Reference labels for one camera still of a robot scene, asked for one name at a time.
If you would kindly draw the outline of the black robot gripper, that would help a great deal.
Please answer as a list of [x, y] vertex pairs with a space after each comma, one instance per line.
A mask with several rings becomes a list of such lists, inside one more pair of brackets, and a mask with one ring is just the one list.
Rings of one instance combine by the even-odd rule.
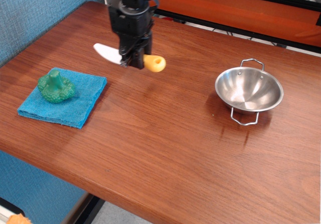
[[153, 22], [149, 2], [144, 1], [134, 8], [126, 6], [122, 0], [111, 1], [109, 15], [112, 31], [119, 37], [120, 65], [143, 69], [144, 55], [150, 55], [152, 49]]

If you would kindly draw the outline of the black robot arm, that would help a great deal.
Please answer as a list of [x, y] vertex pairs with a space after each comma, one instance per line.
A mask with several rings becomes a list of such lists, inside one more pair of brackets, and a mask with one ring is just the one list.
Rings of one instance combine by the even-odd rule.
[[119, 37], [120, 64], [144, 68], [143, 57], [152, 49], [152, 16], [158, 0], [111, 0], [108, 4], [112, 31]]

